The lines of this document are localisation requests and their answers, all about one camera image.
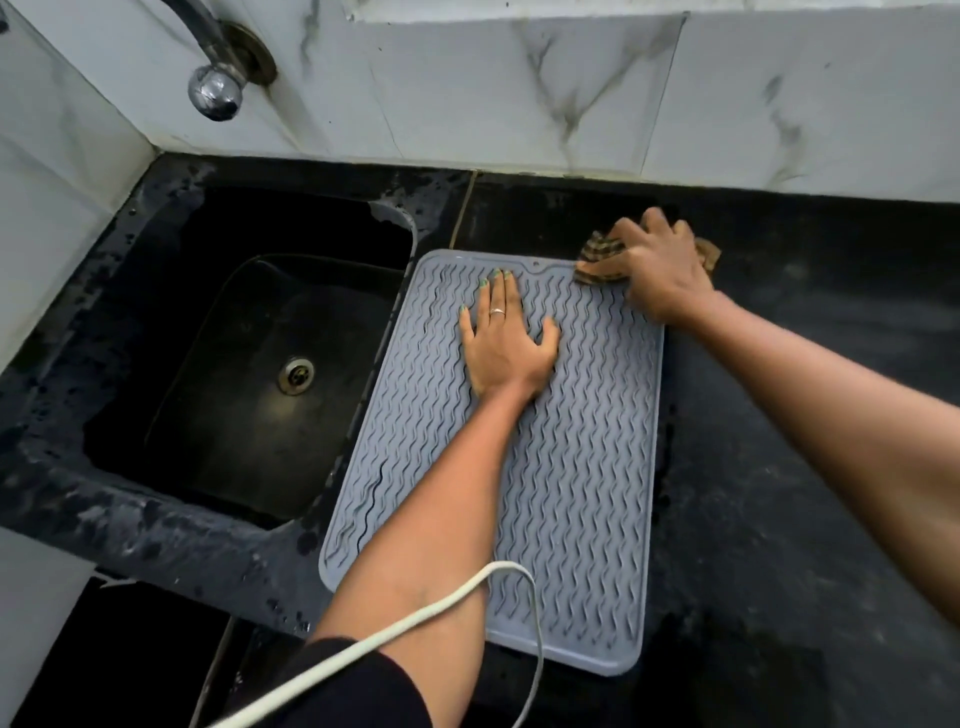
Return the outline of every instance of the power cord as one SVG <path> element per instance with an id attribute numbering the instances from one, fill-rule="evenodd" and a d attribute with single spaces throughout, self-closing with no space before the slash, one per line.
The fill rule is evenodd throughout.
<path id="1" fill-rule="evenodd" d="M 533 610 L 534 624 L 537 626 L 537 669 L 534 670 L 534 680 L 530 686 L 530 694 L 527 695 L 523 710 L 520 711 L 520 716 L 514 723 L 514 728 L 519 728 L 523 721 L 527 719 L 527 714 L 530 713 L 530 706 L 533 705 L 534 696 L 537 694 L 537 687 L 540 684 L 540 675 L 543 673 L 543 634 L 540 631 L 540 610 L 537 607 L 537 585 L 534 583 L 534 577 L 530 571 L 514 561 L 491 561 L 453 594 L 418 609 L 409 617 L 396 621 L 389 627 L 370 635 L 365 640 L 352 644 L 333 657 L 328 657 L 318 665 L 274 688 L 263 697 L 254 700 L 246 708 L 242 708 L 232 716 L 214 723 L 211 728 L 249 728 L 249 726 L 286 705 L 298 695 L 310 690 L 315 685 L 319 685 L 330 675 L 336 674 L 347 665 L 355 663 L 364 655 L 373 652 L 390 640 L 395 640 L 418 624 L 442 614 L 480 586 L 494 571 L 500 570 L 519 571 L 530 585 L 530 608 Z"/>

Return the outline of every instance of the faucet spout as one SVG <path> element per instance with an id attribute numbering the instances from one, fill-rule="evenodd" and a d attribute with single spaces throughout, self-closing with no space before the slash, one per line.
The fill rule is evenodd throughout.
<path id="1" fill-rule="evenodd" d="M 270 53 L 250 31 L 221 23 L 203 0 L 162 0 L 197 40 L 210 63 L 193 72 L 187 94 L 194 108 L 213 121 L 228 121 L 243 103 L 243 89 L 253 82 L 268 85 L 276 77 Z M 240 48 L 232 40 L 243 43 Z M 272 70 L 264 83 L 263 71 Z"/>

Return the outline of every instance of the black sink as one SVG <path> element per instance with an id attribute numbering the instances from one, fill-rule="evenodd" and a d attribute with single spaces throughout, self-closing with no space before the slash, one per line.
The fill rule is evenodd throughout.
<path id="1" fill-rule="evenodd" d="M 85 454 L 261 526 L 303 516 L 360 411 L 412 244 L 367 204 L 301 194 L 213 189 L 179 229 L 158 215 L 104 293 L 150 311 Z"/>

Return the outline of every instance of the brown striped cloth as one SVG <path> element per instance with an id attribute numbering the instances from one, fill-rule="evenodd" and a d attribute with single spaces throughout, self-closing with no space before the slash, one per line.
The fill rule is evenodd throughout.
<path id="1" fill-rule="evenodd" d="M 700 257 L 701 265 L 704 266 L 704 270 L 707 271 L 707 275 L 712 276 L 713 269 L 716 268 L 717 265 L 717 260 L 720 259 L 720 249 L 703 237 L 695 237 L 693 239 L 693 244 L 697 248 L 697 256 Z M 620 238 L 609 238 L 603 233 L 594 231 L 593 235 L 590 236 L 590 240 L 588 240 L 581 249 L 580 255 L 577 256 L 577 260 L 584 260 L 587 263 L 595 263 L 597 260 L 604 260 L 605 258 L 613 255 L 623 253 L 626 249 L 626 246 L 623 244 L 623 241 L 620 240 Z M 627 277 L 628 276 L 620 275 L 593 276 L 589 273 L 582 273 L 581 271 L 577 270 L 573 272 L 573 279 L 578 283 L 585 283 L 586 285 L 607 283 L 611 280 L 620 280 Z"/>

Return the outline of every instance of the silicone mat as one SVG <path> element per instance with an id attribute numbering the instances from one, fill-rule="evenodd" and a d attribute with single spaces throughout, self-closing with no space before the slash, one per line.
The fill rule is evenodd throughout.
<path id="1" fill-rule="evenodd" d="M 435 251 L 414 272 L 320 555 L 335 590 L 475 406 L 457 329 L 480 278 L 514 271 L 527 328 L 561 329 L 547 390 L 526 409 L 500 487 L 495 558 L 533 573 L 547 658 L 602 675 L 636 662 L 643 635 L 663 329 L 623 285 L 583 286 L 573 263 Z M 521 577 L 491 578 L 487 639 L 536 654 Z"/>

